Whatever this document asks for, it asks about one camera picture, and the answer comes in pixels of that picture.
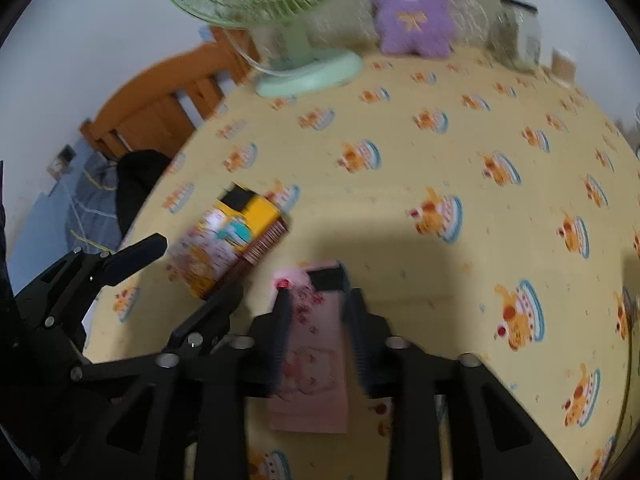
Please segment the cotton swab container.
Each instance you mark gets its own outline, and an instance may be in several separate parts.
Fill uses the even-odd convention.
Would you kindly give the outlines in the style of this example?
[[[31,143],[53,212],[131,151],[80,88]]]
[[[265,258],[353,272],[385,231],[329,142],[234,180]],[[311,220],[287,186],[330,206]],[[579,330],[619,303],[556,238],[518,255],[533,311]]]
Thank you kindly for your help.
[[[577,64],[565,50],[553,49],[551,52],[550,75],[558,84],[572,86],[575,83]]]

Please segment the beige patterned board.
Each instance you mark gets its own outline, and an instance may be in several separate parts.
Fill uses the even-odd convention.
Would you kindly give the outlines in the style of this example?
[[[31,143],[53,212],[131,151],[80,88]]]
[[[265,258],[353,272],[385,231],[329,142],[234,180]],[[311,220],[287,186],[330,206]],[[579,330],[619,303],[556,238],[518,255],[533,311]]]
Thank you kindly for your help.
[[[499,0],[449,0],[457,44],[480,47],[499,9]],[[367,49],[378,43],[371,0],[329,0],[306,18],[315,46]]]

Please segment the wooden chair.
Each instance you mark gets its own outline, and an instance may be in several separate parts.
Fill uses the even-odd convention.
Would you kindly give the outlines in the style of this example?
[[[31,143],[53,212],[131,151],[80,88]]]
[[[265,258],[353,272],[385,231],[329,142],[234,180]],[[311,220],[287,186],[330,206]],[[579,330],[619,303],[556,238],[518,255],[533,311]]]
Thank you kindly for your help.
[[[180,96],[191,101],[201,119],[215,115],[224,100],[218,77],[228,75],[242,84],[250,73],[250,64],[236,49],[244,48],[252,58],[259,54],[246,29],[207,26],[206,30],[213,34],[212,40],[142,70],[106,101],[95,118],[79,126],[95,151],[110,159],[141,150],[177,155],[196,130]]]

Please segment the glass jar with lid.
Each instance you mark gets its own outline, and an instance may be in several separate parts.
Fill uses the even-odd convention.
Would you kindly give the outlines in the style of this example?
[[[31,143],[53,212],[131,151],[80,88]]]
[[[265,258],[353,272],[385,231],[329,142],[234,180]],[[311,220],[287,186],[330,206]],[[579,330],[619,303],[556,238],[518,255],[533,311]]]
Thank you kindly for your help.
[[[499,0],[499,3],[495,21],[489,27],[487,50],[510,70],[535,73],[542,36],[538,8],[521,0]]]

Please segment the purple plush bunny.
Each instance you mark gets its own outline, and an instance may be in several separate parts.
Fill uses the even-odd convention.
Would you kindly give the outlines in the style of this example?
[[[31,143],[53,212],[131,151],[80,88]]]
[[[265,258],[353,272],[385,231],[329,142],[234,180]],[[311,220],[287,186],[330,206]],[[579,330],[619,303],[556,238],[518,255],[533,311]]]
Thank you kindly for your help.
[[[456,33],[449,0],[371,0],[380,50],[448,58]]]

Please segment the black clothing on chair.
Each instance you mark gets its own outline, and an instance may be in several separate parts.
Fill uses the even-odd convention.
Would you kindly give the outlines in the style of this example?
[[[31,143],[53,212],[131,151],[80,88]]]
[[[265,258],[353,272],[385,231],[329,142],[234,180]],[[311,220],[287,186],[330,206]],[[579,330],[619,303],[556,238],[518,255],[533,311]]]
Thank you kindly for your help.
[[[122,236],[127,235],[146,199],[170,164],[168,156],[155,150],[133,151],[118,160],[115,209]]]

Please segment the cartoon tissue box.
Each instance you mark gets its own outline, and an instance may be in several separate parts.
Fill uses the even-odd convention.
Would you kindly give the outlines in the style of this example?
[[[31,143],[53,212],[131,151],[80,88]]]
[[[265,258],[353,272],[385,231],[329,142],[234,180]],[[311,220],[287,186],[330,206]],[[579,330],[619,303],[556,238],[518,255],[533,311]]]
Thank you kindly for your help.
[[[169,278],[180,278],[195,297],[206,300],[244,278],[287,232],[278,205],[232,185],[169,247]]]

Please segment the plaid grey pillow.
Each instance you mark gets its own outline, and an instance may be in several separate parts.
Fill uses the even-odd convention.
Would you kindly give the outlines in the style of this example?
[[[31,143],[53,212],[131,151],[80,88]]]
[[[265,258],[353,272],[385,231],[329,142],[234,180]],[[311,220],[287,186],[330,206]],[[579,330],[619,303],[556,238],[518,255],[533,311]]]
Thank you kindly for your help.
[[[69,250],[80,248],[88,254],[116,252],[122,244],[116,214],[117,174],[114,162],[102,154],[92,154],[82,166],[70,193],[65,222]]]

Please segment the green desk fan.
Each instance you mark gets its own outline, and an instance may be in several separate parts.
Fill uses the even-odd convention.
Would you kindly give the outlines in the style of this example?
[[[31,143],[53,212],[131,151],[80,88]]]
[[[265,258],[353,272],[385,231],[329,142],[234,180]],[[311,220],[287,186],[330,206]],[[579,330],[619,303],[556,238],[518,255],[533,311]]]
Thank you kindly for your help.
[[[315,49],[302,18],[329,0],[170,0],[187,14],[220,27],[240,57],[258,71],[255,91],[263,98],[289,98],[347,84],[363,69],[348,49]],[[231,36],[233,29],[276,26],[285,56],[269,65],[258,62]]]

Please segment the pink tissue pack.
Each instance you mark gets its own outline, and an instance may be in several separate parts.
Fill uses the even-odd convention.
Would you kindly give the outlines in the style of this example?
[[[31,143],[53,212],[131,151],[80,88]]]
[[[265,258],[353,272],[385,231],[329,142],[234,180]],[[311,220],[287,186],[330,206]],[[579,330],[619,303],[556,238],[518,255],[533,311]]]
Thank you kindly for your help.
[[[292,321],[277,387],[268,401],[269,428],[344,434],[348,422],[342,310],[348,278],[337,261],[274,274],[286,290]]]

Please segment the yellow cake print tablecloth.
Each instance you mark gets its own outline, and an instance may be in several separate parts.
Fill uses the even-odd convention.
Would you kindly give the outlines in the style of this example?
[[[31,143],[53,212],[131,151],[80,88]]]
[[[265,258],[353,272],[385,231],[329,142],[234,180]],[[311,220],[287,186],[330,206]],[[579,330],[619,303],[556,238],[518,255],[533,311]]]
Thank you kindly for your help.
[[[639,426],[639,163],[597,103],[459,48],[367,58],[310,96],[243,87],[192,136],[128,240],[178,242],[240,184],[288,214],[232,320],[282,271],[337,260],[425,351],[476,354],[581,479]]]

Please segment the wall power outlet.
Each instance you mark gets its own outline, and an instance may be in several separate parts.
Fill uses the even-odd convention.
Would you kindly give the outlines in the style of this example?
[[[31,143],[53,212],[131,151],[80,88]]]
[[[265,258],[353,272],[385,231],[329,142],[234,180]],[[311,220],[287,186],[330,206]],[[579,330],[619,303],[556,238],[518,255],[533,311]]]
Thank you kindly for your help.
[[[66,144],[61,151],[52,159],[49,166],[47,166],[47,172],[51,178],[54,180],[60,180],[62,175],[66,173],[68,168],[70,168],[70,163],[76,157],[76,151],[70,146],[70,144]]]

